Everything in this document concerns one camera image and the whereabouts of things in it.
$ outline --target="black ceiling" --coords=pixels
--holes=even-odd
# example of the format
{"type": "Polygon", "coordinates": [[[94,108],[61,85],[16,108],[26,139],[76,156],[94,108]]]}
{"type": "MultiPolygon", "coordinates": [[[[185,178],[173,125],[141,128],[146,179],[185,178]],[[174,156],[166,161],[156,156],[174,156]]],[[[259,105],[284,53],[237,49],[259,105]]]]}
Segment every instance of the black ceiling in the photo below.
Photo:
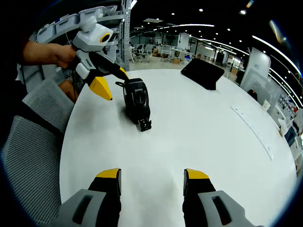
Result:
{"type": "MultiPolygon", "coordinates": [[[[263,44],[262,42],[252,38],[255,35],[268,43],[275,46],[277,49],[286,54],[292,61],[299,66],[302,58],[302,45],[300,44],[301,37],[299,36],[302,20],[299,19],[300,9],[296,2],[289,0],[280,4],[276,0],[255,0],[246,15],[241,15],[239,12],[246,9],[249,0],[188,0],[178,4],[175,0],[138,0],[131,11],[131,36],[142,34],[158,28],[157,26],[169,26],[167,23],[175,25],[180,24],[211,24],[214,27],[206,26],[187,26],[187,27],[172,27],[161,29],[158,31],[169,31],[169,34],[177,35],[179,32],[184,32],[192,36],[203,39],[214,40],[224,44],[229,44],[240,50],[247,51],[255,47],[261,51],[266,51],[266,54],[271,57],[273,68],[279,75],[287,76],[287,83],[293,88],[298,96],[303,96],[302,87],[297,79],[289,74],[287,69],[271,55],[281,61],[290,71],[295,74],[296,70],[291,64],[285,60],[275,50],[263,44]],[[147,24],[143,22],[147,18],[163,20],[160,23],[147,24]],[[289,44],[281,45],[269,26],[270,20],[273,20],[287,37],[289,44]],[[143,29],[134,29],[134,27],[144,26],[143,29]]],[[[233,50],[237,56],[242,56],[243,53],[233,50]]]]}

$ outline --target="office desk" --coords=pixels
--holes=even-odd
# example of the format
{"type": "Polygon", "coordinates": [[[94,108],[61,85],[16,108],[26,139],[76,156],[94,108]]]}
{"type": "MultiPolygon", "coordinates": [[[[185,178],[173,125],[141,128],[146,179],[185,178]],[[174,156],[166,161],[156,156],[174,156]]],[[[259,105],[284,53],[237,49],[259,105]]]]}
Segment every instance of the office desk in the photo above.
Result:
{"type": "Polygon", "coordinates": [[[175,52],[184,53],[185,56],[186,56],[186,55],[190,55],[191,58],[193,58],[193,56],[194,56],[194,53],[192,53],[192,52],[187,52],[187,51],[183,51],[183,50],[179,50],[179,49],[175,49],[175,48],[171,48],[171,50],[172,50],[174,53],[175,53],[175,52]]]}
{"type": "Polygon", "coordinates": [[[268,226],[296,182],[290,148],[275,122],[244,90],[221,77],[208,91],[180,70],[138,70],[150,98],[152,129],[140,132],[124,114],[119,79],[106,76],[113,100],[85,86],[72,111],[62,148],[62,202],[87,189],[99,172],[122,169],[119,226],[183,227],[183,170],[209,175],[245,208],[254,225],[268,226]],[[241,109],[271,147],[271,160],[241,109]]]}

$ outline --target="black tablet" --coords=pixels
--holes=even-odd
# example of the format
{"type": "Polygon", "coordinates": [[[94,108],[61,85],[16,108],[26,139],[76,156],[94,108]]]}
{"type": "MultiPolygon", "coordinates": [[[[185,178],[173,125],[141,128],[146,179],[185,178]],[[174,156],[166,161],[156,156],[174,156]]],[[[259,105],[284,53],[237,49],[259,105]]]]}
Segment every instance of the black tablet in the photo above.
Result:
{"type": "Polygon", "coordinates": [[[181,73],[208,90],[216,90],[216,82],[224,74],[224,70],[194,58],[181,73]]]}

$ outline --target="office chair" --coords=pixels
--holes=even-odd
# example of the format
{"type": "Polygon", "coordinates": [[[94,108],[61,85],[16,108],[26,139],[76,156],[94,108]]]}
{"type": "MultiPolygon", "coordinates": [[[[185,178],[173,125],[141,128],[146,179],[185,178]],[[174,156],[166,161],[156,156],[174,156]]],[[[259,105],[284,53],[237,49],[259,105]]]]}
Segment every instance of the office chair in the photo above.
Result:
{"type": "MultiPolygon", "coordinates": [[[[65,132],[74,104],[50,79],[23,102],[65,132]]],[[[36,225],[51,222],[61,205],[59,168],[62,138],[23,117],[15,116],[1,160],[9,184],[36,225]]]]}
{"type": "Polygon", "coordinates": [[[152,54],[152,48],[153,48],[153,45],[147,44],[144,51],[148,54],[152,54]]]}
{"type": "Polygon", "coordinates": [[[168,55],[168,58],[166,59],[161,59],[161,61],[170,61],[171,60],[171,55],[172,55],[172,51],[169,45],[162,45],[162,50],[161,50],[161,54],[166,54],[168,55]]]}
{"type": "Polygon", "coordinates": [[[134,63],[134,53],[133,53],[133,47],[129,47],[129,59],[132,60],[132,62],[134,63]]]}
{"type": "Polygon", "coordinates": [[[136,59],[137,59],[138,61],[139,61],[139,60],[141,60],[141,62],[143,62],[143,60],[149,61],[149,60],[146,58],[146,56],[147,56],[148,54],[144,52],[144,49],[143,49],[142,44],[139,45],[139,46],[137,47],[137,49],[135,49],[134,51],[135,51],[134,53],[135,53],[135,55],[136,55],[136,59]]]}

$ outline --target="black tape measure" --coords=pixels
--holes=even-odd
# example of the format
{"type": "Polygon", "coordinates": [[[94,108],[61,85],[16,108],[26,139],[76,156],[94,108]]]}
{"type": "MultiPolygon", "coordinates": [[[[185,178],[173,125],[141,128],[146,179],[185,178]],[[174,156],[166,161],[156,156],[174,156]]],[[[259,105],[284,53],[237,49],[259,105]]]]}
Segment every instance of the black tape measure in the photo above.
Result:
{"type": "Polygon", "coordinates": [[[116,84],[123,87],[126,111],[132,122],[140,124],[141,131],[151,129],[148,93],[142,79],[129,79],[124,83],[116,82],[116,84]]]}

